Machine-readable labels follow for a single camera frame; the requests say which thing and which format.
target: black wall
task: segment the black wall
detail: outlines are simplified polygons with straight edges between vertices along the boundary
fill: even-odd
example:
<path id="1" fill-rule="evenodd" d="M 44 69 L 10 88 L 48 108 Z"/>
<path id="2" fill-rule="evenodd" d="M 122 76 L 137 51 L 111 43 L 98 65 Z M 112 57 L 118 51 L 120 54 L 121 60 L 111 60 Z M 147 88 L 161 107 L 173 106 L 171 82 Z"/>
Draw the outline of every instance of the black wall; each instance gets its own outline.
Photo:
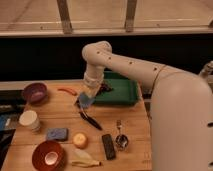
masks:
<path id="1" fill-rule="evenodd" d="M 113 52 L 199 73 L 213 60 L 213 34 L 0 38 L 0 81 L 83 78 L 84 45 L 107 40 Z"/>

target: orange bowl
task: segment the orange bowl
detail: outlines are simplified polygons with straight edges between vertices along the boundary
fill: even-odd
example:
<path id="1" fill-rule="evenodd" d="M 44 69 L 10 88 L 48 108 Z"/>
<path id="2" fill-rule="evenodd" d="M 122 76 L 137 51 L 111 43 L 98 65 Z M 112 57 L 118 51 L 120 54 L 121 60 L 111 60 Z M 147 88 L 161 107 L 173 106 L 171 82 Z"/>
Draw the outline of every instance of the orange bowl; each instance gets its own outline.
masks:
<path id="1" fill-rule="evenodd" d="M 56 171 L 62 163 L 64 150 L 61 145 L 52 140 L 39 144 L 33 152 L 32 163 L 39 171 Z"/>

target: white container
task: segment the white container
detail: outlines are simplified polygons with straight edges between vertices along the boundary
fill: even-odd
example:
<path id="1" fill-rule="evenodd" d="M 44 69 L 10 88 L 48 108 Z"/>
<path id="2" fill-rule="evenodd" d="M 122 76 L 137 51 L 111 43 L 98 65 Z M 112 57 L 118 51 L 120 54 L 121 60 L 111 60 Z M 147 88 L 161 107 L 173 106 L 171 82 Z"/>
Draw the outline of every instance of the white container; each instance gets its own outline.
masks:
<path id="1" fill-rule="evenodd" d="M 33 110 L 25 111 L 19 118 L 19 123 L 27 127 L 29 130 L 38 131 L 40 129 L 40 121 L 38 115 Z"/>

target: bowl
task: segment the bowl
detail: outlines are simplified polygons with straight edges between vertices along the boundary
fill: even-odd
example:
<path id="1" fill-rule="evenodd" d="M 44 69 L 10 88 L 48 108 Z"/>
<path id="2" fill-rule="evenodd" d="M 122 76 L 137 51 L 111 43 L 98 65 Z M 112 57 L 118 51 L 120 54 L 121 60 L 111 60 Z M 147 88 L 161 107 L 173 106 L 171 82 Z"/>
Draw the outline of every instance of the bowl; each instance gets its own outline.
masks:
<path id="1" fill-rule="evenodd" d="M 22 91 L 22 97 L 29 103 L 37 103 L 47 96 L 47 86 L 44 83 L 32 83 Z"/>
<path id="2" fill-rule="evenodd" d="M 39 144 L 33 152 L 32 163 L 39 171 L 56 171 L 62 163 L 64 150 L 53 140 Z"/>

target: blue object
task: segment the blue object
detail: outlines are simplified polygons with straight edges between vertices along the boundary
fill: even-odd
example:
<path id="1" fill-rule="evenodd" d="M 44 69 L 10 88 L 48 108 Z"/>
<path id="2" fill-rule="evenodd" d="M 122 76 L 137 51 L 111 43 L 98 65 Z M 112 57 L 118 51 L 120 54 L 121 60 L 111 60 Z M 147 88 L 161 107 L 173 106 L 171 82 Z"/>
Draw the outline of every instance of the blue object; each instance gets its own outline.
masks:
<path id="1" fill-rule="evenodd" d="M 8 115 L 0 115 L 0 131 L 4 130 L 8 118 Z"/>
<path id="2" fill-rule="evenodd" d="M 93 97 L 90 98 L 84 92 L 82 92 L 78 96 L 78 100 L 79 100 L 80 107 L 85 109 L 85 108 L 88 108 L 90 105 L 92 105 L 94 103 L 95 98 L 93 98 Z"/>
<path id="3" fill-rule="evenodd" d="M 67 128 L 50 128 L 47 130 L 46 140 L 66 141 L 67 139 Z"/>

